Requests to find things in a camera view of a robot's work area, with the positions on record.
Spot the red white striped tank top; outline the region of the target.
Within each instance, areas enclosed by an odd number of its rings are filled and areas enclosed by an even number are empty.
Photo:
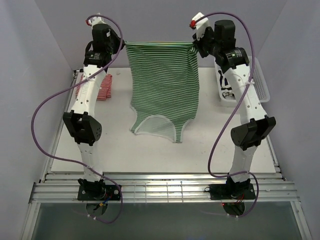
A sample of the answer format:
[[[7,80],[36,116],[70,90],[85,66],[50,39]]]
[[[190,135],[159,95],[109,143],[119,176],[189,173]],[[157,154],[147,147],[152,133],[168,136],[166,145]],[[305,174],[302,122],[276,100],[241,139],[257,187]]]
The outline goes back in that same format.
[[[100,84],[98,95],[96,98],[97,101],[105,101],[112,96],[112,81],[113,76],[111,74],[106,74],[102,83]]]

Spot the green white striped tank top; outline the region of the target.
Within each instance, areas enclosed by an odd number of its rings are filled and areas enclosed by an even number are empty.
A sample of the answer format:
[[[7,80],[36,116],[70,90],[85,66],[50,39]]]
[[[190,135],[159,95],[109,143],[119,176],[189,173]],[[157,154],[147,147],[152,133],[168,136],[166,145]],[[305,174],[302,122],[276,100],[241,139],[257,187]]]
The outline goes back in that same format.
[[[190,42],[125,43],[132,76],[131,132],[183,141],[197,115],[200,81],[195,46]]]

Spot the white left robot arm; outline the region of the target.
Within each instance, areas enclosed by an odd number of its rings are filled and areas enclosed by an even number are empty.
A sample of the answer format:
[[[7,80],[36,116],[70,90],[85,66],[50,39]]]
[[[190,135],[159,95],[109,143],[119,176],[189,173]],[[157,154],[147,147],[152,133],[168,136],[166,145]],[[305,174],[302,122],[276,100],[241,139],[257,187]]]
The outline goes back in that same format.
[[[121,50],[124,41],[106,23],[91,23],[92,41],[85,49],[83,62],[83,83],[69,112],[63,114],[63,122],[77,143],[84,164],[80,186],[95,200],[106,195],[99,158],[96,156],[96,142],[102,135],[102,125],[95,118],[95,105],[101,84],[107,74],[112,56]]]

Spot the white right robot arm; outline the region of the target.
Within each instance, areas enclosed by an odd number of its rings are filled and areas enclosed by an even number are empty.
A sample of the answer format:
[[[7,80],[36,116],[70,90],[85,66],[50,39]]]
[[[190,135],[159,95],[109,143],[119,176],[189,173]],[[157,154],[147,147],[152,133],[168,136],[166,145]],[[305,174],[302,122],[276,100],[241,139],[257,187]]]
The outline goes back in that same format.
[[[240,125],[230,131],[235,145],[233,162],[226,180],[226,194],[237,199],[250,185],[250,169],[254,154],[271,130],[276,119],[269,117],[256,93],[247,52],[236,46],[236,26],[231,20],[218,20],[214,27],[208,18],[193,19],[190,27],[196,30],[193,42],[201,57],[215,58],[224,77],[231,86],[240,114]]]

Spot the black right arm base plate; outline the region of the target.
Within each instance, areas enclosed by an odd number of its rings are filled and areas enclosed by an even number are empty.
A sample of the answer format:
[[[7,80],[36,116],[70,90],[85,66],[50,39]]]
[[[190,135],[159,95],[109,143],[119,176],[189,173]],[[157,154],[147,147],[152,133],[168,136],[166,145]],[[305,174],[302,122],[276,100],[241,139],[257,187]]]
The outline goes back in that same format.
[[[210,184],[204,189],[204,192],[210,194],[211,200],[254,200],[256,198],[249,178],[243,182],[234,182],[231,177],[228,177],[226,183]]]

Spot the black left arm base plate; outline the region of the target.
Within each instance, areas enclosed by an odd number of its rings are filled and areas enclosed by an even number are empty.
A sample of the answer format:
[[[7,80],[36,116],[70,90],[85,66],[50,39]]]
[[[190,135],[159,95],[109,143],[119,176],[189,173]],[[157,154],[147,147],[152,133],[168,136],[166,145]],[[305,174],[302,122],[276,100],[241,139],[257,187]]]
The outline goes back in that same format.
[[[79,178],[78,201],[119,201],[121,200],[120,190],[114,184],[106,184],[103,179],[99,181],[87,181]]]

